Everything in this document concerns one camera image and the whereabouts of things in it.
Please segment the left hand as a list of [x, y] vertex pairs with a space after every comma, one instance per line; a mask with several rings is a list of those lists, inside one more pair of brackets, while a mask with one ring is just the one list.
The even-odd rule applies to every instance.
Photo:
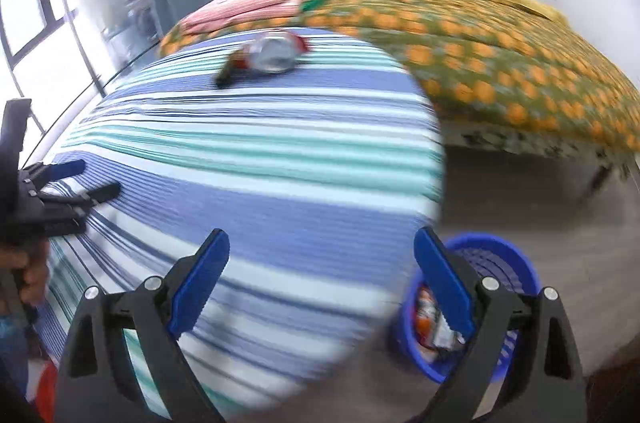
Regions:
[[16, 271], [20, 283], [17, 287], [21, 302], [38, 307], [46, 295], [49, 278], [47, 260], [50, 254], [50, 243], [43, 239], [32, 243], [30, 253], [19, 250], [12, 245], [1, 247], [1, 268]]

